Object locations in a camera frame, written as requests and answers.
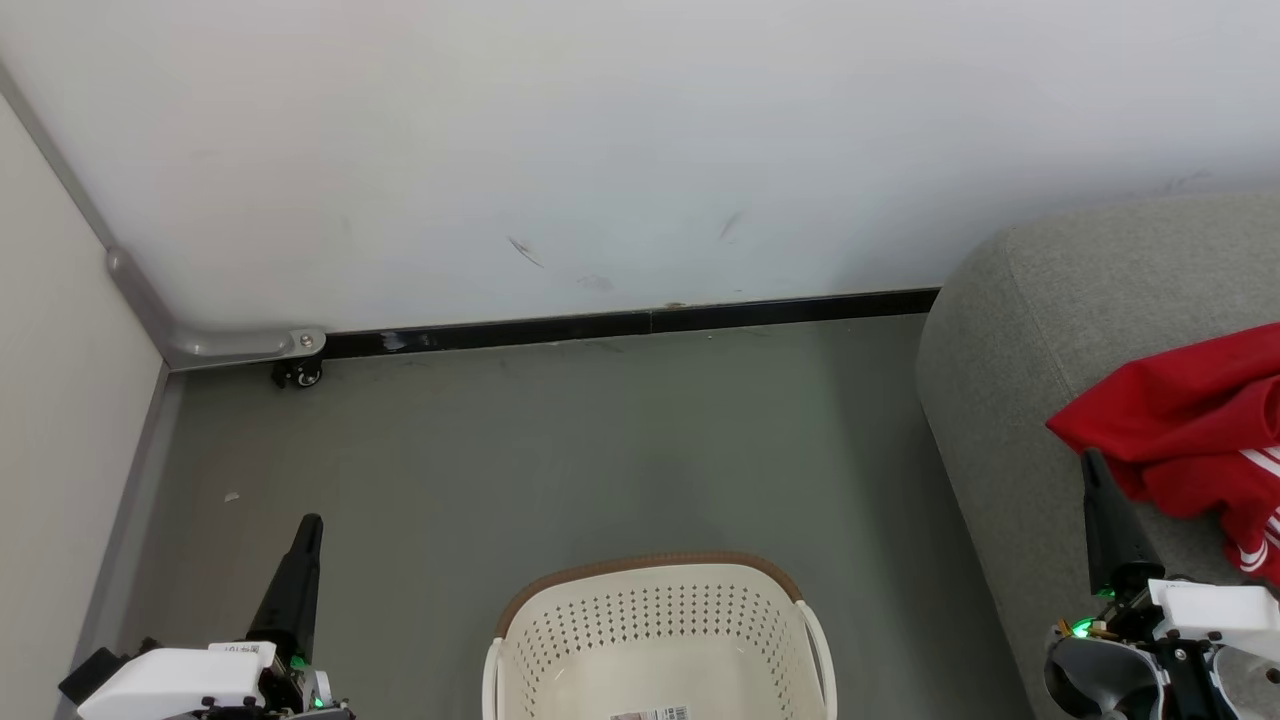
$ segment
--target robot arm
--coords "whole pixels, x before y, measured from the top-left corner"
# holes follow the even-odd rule
[[[204,650],[148,641],[133,659],[100,648],[59,689],[84,720],[355,720],[311,666],[323,533],[319,515],[302,519],[243,641]]]
[[[1111,600],[1097,618],[1057,623],[1044,664],[1050,694],[1075,717],[1253,717],[1233,703],[1219,665],[1229,647],[1280,662],[1275,588],[1166,580],[1106,460],[1089,450],[1083,466],[1089,584]]]

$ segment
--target white side wall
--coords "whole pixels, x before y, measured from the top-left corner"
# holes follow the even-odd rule
[[[1272,0],[0,0],[0,60],[186,319],[369,329],[932,286],[1050,210],[1248,186],[1276,28]]]
[[[54,714],[160,356],[0,100],[0,714]]]

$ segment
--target red cloth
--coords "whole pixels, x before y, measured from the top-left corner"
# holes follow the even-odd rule
[[[1228,559],[1280,583],[1280,323],[1134,360],[1047,424],[1130,498],[1219,511]]]

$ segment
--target gray floor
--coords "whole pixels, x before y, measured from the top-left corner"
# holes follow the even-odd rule
[[[922,323],[334,361],[302,392],[193,375],[125,637],[238,638],[316,511],[316,659],[365,720],[479,717],[534,578],[701,548],[795,577],[844,717],[1028,717],[915,400]]]

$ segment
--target white plastic basket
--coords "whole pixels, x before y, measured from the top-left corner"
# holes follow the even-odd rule
[[[484,720],[836,719],[818,618],[786,573],[730,552],[532,583],[498,624],[483,692]]]

